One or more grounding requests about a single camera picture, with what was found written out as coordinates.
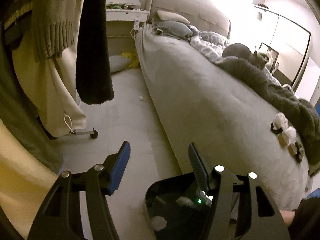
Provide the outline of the cardboard tape roll core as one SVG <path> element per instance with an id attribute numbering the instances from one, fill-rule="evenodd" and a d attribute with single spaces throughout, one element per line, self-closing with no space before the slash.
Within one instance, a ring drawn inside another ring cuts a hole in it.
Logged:
<path id="1" fill-rule="evenodd" d="M 283 132 L 283 133 L 280 133 L 280 135 L 278 136 L 278 141 L 281 147 L 285 148 L 290 144 L 290 137 L 285 132 Z"/>

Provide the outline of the torn cardboard tape roll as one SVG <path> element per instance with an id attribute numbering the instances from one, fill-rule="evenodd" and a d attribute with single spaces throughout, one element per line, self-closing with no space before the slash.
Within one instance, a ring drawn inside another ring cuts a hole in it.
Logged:
<path id="1" fill-rule="evenodd" d="M 296 157 L 298 150 L 295 144 L 289 144 L 287 147 L 289 153 L 291 154 L 292 157 Z"/>

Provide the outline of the clear plastic wrap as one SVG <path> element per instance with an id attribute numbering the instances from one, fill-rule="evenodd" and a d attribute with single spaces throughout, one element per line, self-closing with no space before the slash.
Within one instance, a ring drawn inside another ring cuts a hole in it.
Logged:
<path id="1" fill-rule="evenodd" d="M 280 134 L 283 131 L 287 130 L 288 127 L 289 121 L 284 113 L 278 113 L 271 123 L 271 131 L 274 134 Z"/>

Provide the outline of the black wrapper with barcode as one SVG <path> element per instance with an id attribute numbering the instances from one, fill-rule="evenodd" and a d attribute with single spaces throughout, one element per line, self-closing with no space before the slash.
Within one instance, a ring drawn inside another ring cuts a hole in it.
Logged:
<path id="1" fill-rule="evenodd" d="M 304 146 L 301 142 L 295 142 L 295 147 L 297 149 L 297 153 L 295 155 L 295 160 L 297 163 L 301 163 L 304 155 L 305 155 L 305 150 L 304 150 Z"/>

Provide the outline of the black trash bin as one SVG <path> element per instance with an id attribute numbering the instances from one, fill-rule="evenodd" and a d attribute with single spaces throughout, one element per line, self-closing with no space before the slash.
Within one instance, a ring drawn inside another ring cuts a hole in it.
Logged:
<path id="1" fill-rule="evenodd" d="M 157 239 L 204 239 L 216 198 L 200 194 L 193 172 L 157 181 L 145 195 L 150 228 Z"/>

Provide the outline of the grey bed mattress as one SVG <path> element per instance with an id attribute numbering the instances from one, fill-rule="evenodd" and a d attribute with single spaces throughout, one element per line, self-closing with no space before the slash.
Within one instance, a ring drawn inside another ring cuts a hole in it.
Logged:
<path id="1" fill-rule="evenodd" d="M 306 159 L 297 163 L 271 132 L 278 111 L 187 41 L 154 35 L 146 24 L 135 45 L 181 171 L 192 171 L 188 146 L 194 143 L 207 165 L 255 172 L 280 209 L 296 209 L 305 196 L 309 165 Z"/>

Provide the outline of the white clothes rack base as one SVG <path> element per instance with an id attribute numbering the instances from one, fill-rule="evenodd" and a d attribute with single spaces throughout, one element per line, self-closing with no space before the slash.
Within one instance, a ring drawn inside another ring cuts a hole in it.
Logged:
<path id="1" fill-rule="evenodd" d="M 92 128 L 91 130 L 72 130 L 69 135 L 89 135 L 91 139 L 97 139 L 99 133 L 95 128 Z"/>

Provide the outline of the plush toy on chair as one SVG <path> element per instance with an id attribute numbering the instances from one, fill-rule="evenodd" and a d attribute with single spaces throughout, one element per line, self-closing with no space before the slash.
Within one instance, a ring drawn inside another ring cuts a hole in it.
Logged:
<path id="1" fill-rule="evenodd" d="M 274 62 L 272 54 L 269 51 L 259 51 L 258 54 L 263 57 L 263 59 L 266 61 L 266 64 L 272 64 Z"/>

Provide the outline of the grey cat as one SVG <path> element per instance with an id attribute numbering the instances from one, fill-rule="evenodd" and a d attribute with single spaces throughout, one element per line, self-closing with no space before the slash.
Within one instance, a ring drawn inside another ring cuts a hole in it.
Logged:
<path id="1" fill-rule="evenodd" d="M 266 66 L 266 61 L 258 54 L 257 51 L 252 53 L 250 49 L 242 43 L 234 43 L 227 46 L 222 52 L 222 57 L 229 56 L 245 59 L 260 70 L 263 70 Z"/>

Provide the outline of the cream hanging trousers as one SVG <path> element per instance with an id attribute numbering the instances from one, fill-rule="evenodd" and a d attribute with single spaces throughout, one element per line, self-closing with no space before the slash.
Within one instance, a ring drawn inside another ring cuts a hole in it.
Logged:
<path id="1" fill-rule="evenodd" d="M 18 81 L 36 107 L 44 128 L 54 137 L 87 127 L 75 86 L 76 54 L 76 45 L 72 45 L 58 59 L 39 60 L 30 31 L 12 51 Z"/>

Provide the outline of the patterned blue white duvet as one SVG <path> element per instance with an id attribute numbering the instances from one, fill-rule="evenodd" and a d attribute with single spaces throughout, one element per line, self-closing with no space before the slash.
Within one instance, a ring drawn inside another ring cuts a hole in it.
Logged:
<path id="1" fill-rule="evenodd" d="M 190 25 L 189 29 L 193 32 L 193 36 L 189 40 L 190 45 L 211 62 L 221 59 L 223 50 L 231 45 L 226 37 L 216 32 L 199 30 L 193 25 Z M 281 86 L 266 66 L 262 71 L 271 83 Z"/>

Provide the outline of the yellow item on floor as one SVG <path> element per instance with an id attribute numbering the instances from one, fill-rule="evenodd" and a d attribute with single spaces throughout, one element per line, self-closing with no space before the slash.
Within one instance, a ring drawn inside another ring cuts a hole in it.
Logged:
<path id="1" fill-rule="evenodd" d="M 129 66 L 128 68 L 138 68 L 139 67 L 139 58 L 136 52 L 122 52 L 120 56 L 129 59 Z"/>

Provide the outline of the grey pillow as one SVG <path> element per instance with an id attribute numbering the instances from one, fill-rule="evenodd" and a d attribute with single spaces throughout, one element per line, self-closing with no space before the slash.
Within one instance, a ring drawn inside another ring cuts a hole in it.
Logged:
<path id="1" fill-rule="evenodd" d="M 153 34 L 158 36 L 168 36 L 188 41 L 193 36 L 193 32 L 187 25 L 176 21 L 153 21 Z"/>

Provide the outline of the beige pillow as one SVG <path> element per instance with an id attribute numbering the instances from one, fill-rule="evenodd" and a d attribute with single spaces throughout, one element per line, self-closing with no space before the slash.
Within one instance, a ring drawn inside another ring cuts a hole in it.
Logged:
<path id="1" fill-rule="evenodd" d="M 179 15 L 175 12 L 158 10 L 157 15 L 159 16 L 161 21 L 174 21 L 174 22 L 181 22 L 184 24 L 190 24 L 190 21 L 188 19 L 186 19 L 182 15 Z"/>

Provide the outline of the grey upholstered headboard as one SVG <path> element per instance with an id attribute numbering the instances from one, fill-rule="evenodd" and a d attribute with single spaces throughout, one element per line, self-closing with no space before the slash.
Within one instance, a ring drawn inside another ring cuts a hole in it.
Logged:
<path id="1" fill-rule="evenodd" d="M 185 17 L 200 30 L 214 31 L 226 38 L 231 33 L 231 22 L 220 10 L 196 0 L 145 0 L 143 9 L 150 13 L 148 23 L 159 19 L 157 11 L 163 10 Z"/>

